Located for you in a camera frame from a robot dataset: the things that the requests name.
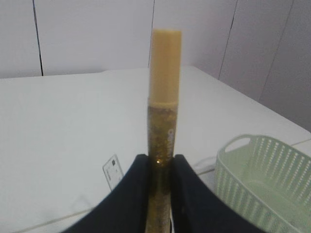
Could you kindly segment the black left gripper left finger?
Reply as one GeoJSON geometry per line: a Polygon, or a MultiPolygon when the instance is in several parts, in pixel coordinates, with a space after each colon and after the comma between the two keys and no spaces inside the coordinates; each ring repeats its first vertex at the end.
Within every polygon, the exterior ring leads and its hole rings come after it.
{"type": "Polygon", "coordinates": [[[119,184],[65,233],[143,233],[148,207],[149,157],[139,154],[119,184]]]}

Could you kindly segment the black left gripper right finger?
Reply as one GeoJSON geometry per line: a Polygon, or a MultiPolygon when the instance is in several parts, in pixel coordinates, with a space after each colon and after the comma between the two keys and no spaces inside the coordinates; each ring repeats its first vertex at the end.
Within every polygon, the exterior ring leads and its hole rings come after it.
{"type": "Polygon", "coordinates": [[[176,233],[263,232],[226,206],[181,154],[171,164],[171,205],[176,233]]]}

